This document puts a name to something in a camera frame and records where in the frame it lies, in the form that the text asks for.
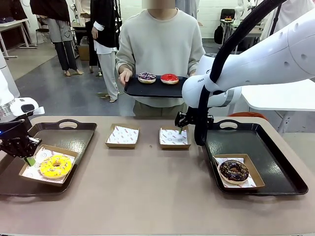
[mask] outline red frosted donut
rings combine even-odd
[[[167,85],[174,85],[179,82],[179,79],[176,75],[173,74],[165,74],[161,76],[162,83],[165,83]]]

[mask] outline black tray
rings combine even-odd
[[[64,122],[72,122],[77,127],[60,127]],[[57,195],[64,192],[71,184],[72,178],[84,157],[83,154],[95,132],[97,124],[80,123],[72,119],[64,119],[56,123],[38,123],[34,125],[29,134],[41,138],[45,145],[65,148],[79,153],[69,176],[61,187],[27,180],[19,176],[25,162],[20,158],[6,155],[0,162],[0,195],[32,197],[43,195]]]
[[[237,128],[221,128],[223,123],[234,123]],[[223,120],[214,123],[208,131],[207,151],[210,166],[215,175],[218,187],[225,193],[250,195],[301,195],[308,192],[308,187],[292,167],[277,145],[265,130],[254,123],[239,123],[234,120]],[[248,154],[258,170],[264,187],[257,190],[224,188],[212,155]]]
[[[126,83],[125,93],[139,97],[172,97],[182,98],[182,88],[186,77],[178,77],[179,82],[175,85],[166,85],[161,82],[161,76],[157,75],[157,81],[153,84],[139,82],[138,75],[134,75]]]

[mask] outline brown table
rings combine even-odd
[[[209,175],[205,152],[161,150],[158,130],[172,120],[124,117],[72,118],[96,122],[97,130],[71,187],[58,197],[0,198],[0,231],[31,235],[206,234],[288,235],[315,232],[315,178],[265,120],[234,118],[263,126],[310,190],[304,196],[223,194]],[[108,149],[112,123],[140,124],[135,150]]]

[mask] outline donut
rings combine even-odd
[[[244,183],[250,174],[247,167],[236,160],[224,161],[218,169],[222,178],[232,184]]]
[[[176,75],[165,74],[161,76],[161,81],[167,85],[175,85],[179,82],[179,79]]]
[[[153,84],[157,77],[154,74],[143,72],[138,75],[138,80],[144,84]]]
[[[63,155],[53,155],[46,158],[40,164],[40,173],[50,179],[62,178],[71,170],[72,163],[69,157]]]

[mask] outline yellow donut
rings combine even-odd
[[[40,172],[46,178],[62,178],[69,173],[71,166],[69,157],[54,155],[46,158],[40,164]]]

